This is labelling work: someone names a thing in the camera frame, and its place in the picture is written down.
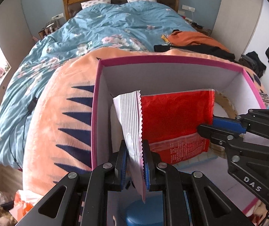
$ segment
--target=red plastic bag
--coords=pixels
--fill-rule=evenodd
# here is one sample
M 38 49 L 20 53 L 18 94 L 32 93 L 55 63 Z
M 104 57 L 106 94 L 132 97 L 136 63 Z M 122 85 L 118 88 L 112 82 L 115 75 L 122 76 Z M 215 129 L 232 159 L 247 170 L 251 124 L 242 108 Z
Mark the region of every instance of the red plastic bag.
M 208 151 L 209 140 L 197 127 L 212 124 L 214 100 L 213 89 L 142 96 L 142 138 L 169 164 Z

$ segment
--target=blue floral comforter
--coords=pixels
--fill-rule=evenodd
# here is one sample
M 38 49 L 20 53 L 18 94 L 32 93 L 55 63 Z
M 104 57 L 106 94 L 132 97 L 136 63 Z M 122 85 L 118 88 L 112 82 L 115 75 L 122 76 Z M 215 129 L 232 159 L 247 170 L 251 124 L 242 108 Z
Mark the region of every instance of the blue floral comforter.
M 194 31 L 174 10 L 156 2 L 96 4 L 38 42 L 12 77 L 0 106 L 0 163 L 23 167 L 34 112 L 27 107 L 66 60 L 101 47 L 153 51 L 154 45 L 165 44 L 162 34 L 174 29 Z

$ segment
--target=bolt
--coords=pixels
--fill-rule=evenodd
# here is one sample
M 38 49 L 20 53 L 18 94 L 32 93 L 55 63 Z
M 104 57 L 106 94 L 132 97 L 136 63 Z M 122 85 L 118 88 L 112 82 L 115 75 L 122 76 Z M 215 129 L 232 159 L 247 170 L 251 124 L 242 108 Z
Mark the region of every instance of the bolt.
M 197 178 L 201 178 L 203 176 L 203 174 L 200 171 L 196 171 L 196 172 L 193 173 L 193 176 L 197 177 Z
M 159 168 L 166 168 L 167 167 L 167 164 L 165 162 L 160 162 L 158 165 L 157 165 Z
M 110 162 L 107 162 L 107 163 L 103 164 L 103 168 L 105 168 L 105 169 L 109 169 L 111 167 L 112 167 L 112 164 Z
M 75 173 L 75 172 L 70 172 L 68 174 L 68 178 L 70 178 L 70 179 L 75 178 L 75 177 L 77 177 L 77 173 Z
M 234 155 L 234 156 L 232 157 L 232 161 L 233 161 L 233 162 L 238 162 L 238 161 L 240 161 L 240 157 L 239 157 L 238 155 Z

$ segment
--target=orange clothing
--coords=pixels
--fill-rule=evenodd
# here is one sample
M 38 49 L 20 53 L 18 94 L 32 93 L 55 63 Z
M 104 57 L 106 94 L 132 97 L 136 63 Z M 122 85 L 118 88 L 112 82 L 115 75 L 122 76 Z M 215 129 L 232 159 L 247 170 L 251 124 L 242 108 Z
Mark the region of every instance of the orange clothing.
M 219 47 L 228 53 L 230 52 L 224 45 L 215 39 L 195 31 L 175 31 L 170 36 L 168 36 L 168 40 L 175 46 L 205 44 L 209 46 Z

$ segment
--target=blue object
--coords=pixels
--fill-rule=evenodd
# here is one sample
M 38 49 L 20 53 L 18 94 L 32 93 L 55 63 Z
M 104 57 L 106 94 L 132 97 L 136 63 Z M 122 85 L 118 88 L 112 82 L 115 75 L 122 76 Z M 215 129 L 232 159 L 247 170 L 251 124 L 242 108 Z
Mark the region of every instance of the blue object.
M 241 126 L 241 123 L 239 121 L 230 118 L 214 117 L 213 126 L 232 130 L 239 134 L 246 133 L 246 129 Z
M 127 226 L 163 226 L 163 196 L 146 198 L 145 204 L 138 200 L 126 208 Z
M 13 75 L 0 106 L 0 163 L 18 168 L 16 158 L 22 167 L 21 118 L 31 100 L 39 98 L 55 69 L 66 60 L 101 47 L 153 51 L 154 45 L 164 44 L 162 34 L 171 34 L 176 28 L 195 31 L 173 9 L 156 2 L 96 4 L 81 10 L 59 30 L 39 41 Z M 25 138 L 33 113 L 25 122 Z M 13 155 L 8 143 L 11 131 Z

